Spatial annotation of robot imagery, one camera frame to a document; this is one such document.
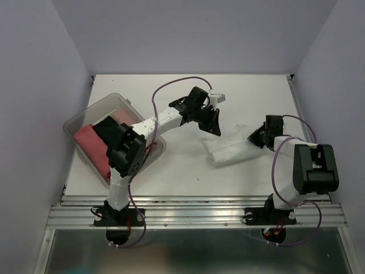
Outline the white printed t-shirt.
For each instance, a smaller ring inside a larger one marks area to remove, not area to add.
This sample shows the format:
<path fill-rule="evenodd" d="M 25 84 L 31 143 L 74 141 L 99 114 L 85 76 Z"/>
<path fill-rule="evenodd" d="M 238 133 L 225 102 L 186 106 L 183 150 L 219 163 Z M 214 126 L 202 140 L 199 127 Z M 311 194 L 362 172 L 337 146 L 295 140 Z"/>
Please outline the white printed t-shirt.
<path fill-rule="evenodd" d="M 215 168 L 254 159 L 263 154 L 263 149 L 248 140 L 256 128 L 247 124 L 237 124 L 220 137 L 202 138 L 211 165 Z"/>

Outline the clear plastic storage bin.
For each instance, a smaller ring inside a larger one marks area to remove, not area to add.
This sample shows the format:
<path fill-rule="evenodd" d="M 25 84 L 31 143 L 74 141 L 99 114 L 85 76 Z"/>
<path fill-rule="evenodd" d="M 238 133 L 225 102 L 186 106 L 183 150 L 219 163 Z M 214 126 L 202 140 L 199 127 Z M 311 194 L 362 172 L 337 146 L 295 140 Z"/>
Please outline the clear plastic storage bin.
<path fill-rule="evenodd" d="M 127 117 L 131 118 L 133 123 L 139 123 L 144 120 L 144 118 L 128 100 L 123 98 L 120 94 L 112 93 L 90 105 L 81 113 L 73 116 L 71 119 L 66 121 L 63 126 L 64 132 L 76 147 L 75 159 L 77 159 L 84 169 L 89 172 L 87 181 L 94 182 L 97 186 L 100 186 L 103 189 L 109 188 L 110 180 L 103 178 L 102 174 L 95 167 L 90 157 L 77 143 L 74 135 L 82 129 L 82 127 L 87 125 L 94 126 L 118 110 L 125 111 L 127 113 Z"/>

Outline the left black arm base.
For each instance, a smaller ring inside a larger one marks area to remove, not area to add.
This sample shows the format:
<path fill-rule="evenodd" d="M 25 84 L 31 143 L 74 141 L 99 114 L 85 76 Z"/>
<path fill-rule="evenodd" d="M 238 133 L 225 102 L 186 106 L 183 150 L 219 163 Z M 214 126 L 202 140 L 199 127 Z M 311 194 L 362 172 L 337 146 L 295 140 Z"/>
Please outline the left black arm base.
<path fill-rule="evenodd" d="M 127 208 L 121 211 L 114 211 L 103 206 L 92 207 L 90 209 L 94 216 L 95 227 L 143 227 L 145 209 L 141 209 L 141 214 L 135 208 Z"/>

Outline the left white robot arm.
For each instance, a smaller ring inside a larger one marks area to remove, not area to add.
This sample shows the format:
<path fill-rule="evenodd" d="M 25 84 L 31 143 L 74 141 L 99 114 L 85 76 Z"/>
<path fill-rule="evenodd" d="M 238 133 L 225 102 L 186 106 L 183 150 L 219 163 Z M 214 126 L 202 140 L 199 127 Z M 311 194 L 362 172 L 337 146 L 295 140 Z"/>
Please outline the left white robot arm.
<path fill-rule="evenodd" d="M 187 96 L 174 100 L 161 112 L 156 111 L 153 117 L 131 126 L 125 123 L 117 126 L 106 153 L 111 178 L 102 217 L 107 217 L 115 225 L 126 221 L 129 185 L 160 135 L 195 122 L 201 131 L 221 136 L 217 106 L 225 99 L 224 94 L 210 94 L 194 87 Z"/>

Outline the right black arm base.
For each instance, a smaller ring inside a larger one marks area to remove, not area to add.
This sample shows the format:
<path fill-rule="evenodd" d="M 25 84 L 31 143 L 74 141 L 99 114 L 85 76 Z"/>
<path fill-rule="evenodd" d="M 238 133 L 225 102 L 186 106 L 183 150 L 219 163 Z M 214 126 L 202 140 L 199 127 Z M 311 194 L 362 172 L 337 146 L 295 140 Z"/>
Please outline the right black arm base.
<path fill-rule="evenodd" d="M 297 223 L 294 210 L 274 208 L 273 194 L 265 201 L 262 207 L 246 207 L 242 222 L 247 225 L 294 225 Z"/>

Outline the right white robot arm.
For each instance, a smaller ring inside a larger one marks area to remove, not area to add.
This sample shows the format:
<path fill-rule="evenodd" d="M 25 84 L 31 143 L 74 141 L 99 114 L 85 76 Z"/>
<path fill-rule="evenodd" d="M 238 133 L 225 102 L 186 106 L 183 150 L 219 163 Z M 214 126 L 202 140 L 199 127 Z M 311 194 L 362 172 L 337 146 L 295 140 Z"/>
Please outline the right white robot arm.
<path fill-rule="evenodd" d="M 283 189 L 271 183 L 274 192 L 263 207 L 245 208 L 243 220 L 247 225 L 295 224 L 295 208 L 303 205 L 311 194 L 327 195 L 339 187 L 333 147 L 285 135 L 283 119 L 282 115 L 267 115 L 263 125 L 248 137 L 255 146 L 274 152 L 272 180 L 279 155 L 290 158 L 293 168 L 291 180 Z"/>

